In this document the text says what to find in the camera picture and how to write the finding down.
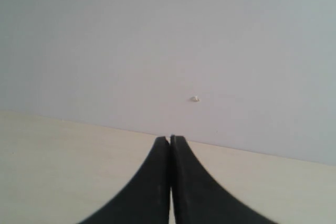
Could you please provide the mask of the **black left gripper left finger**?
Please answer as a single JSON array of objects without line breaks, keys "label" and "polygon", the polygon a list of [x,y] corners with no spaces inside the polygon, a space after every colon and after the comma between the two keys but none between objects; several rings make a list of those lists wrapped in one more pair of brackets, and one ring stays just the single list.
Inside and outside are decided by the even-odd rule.
[{"label": "black left gripper left finger", "polygon": [[157,137],[131,180],[81,223],[169,223],[170,144]]}]

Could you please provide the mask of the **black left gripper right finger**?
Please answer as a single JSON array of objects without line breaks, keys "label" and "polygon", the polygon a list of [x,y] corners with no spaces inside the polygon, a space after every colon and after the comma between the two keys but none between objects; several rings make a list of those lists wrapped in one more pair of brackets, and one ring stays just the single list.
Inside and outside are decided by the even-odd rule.
[{"label": "black left gripper right finger", "polygon": [[171,189],[176,223],[274,223],[223,188],[183,136],[170,137]]}]

